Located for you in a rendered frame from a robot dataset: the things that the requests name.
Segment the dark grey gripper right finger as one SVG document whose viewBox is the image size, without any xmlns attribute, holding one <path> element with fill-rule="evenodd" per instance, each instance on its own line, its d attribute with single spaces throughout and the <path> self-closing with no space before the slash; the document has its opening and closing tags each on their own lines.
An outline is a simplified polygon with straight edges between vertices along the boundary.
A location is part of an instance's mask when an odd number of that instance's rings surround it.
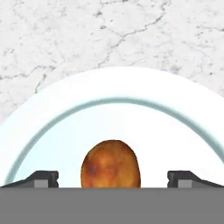
<svg viewBox="0 0 224 224">
<path fill-rule="evenodd" d="M 191 171 L 168 171 L 167 178 L 168 188 L 224 188 L 224 185 L 201 179 Z"/>
</svg>

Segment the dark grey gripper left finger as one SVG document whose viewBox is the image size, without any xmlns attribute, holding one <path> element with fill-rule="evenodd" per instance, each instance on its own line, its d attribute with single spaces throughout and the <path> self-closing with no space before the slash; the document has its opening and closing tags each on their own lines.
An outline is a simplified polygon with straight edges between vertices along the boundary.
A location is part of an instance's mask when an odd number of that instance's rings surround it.
<svg viewBox="0 0 224 224">
<path fill-rule="evenodd" d="M 58 171 L 35 171 L 28 178 L 3 185 L 3 188 L 58 188 L 58 178 Z"/>
</svg>

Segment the brown chicken drumstick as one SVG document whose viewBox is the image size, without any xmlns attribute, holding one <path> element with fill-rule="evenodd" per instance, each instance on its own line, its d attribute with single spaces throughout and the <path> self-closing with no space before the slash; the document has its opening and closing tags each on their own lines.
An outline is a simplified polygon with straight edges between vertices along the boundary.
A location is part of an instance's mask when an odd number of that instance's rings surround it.
<svg viewBox="0 0 224 224">
<path fill-rule="evenodd" d="M 98 143 L 83 160 L 80 183 L 83 188 L 140 188 L 137 156 L 123 141 Z"/>
</svg>

